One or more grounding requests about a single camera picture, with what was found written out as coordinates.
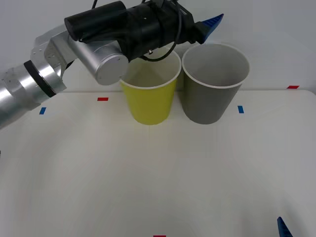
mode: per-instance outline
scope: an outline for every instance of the gray cup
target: gray cup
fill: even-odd
[[[237,49],[222,43],[197,45],[182,58],[182,106],[196,123],[218,121],[249,74],[249,62]]]

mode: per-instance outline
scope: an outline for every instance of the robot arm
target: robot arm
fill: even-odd
[[[151,0],[130,9],[116,1],[65,18],[36,38],[29,61],[0,78],[0,129],[66,89],[62,77],[75,59],[99,84],[110,85],[151,50],[173,41],[204,43],[222,17],[194,23],[176,0]]]

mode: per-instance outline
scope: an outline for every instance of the white table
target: white table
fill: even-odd
[[[177,95],[155,126],[122,93],[42,106],[0,131],[1,237],[277,237],[278,216],[315,236],[311,92],[240,91],[212,125],[190,121]]]

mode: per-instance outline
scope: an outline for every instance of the yellow cup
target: yellow cup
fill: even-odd
[[[159,58],[168,51],[162,47],[149,58]],[[133,60],[120,81],[129,109],[136,121],[145,125],[163,122],[170,113],[177,77],[181,72],[181,59],[176,52],[159,62]]]

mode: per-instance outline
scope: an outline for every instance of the blue object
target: blue object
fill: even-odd
[[[213,17],[213,18],[208,19],[206,21],[202,21],[202,23],[204,25],[209,27],[209,31],[208,31],[207,35],[205,36],[204,41],[207,40],[209,35],[216,29],[216,27],[219,25],[219,23],[221,23],[223,16],[224,16],[224,14],[220,14],[219,16]]]
[[[240,114],[244,114],[243,106],[238,105],[238,111],[239,111]]]
[[[40,110],[40,112],[39,112],[39,114],[40,114],[40,115],[43,115],[43,114],[45,113],[45,110],[46,110],[46,107],[42,107],[41,110]]]
[[[277,227],[280,237],[293,237],[281,217],[277,219]]]

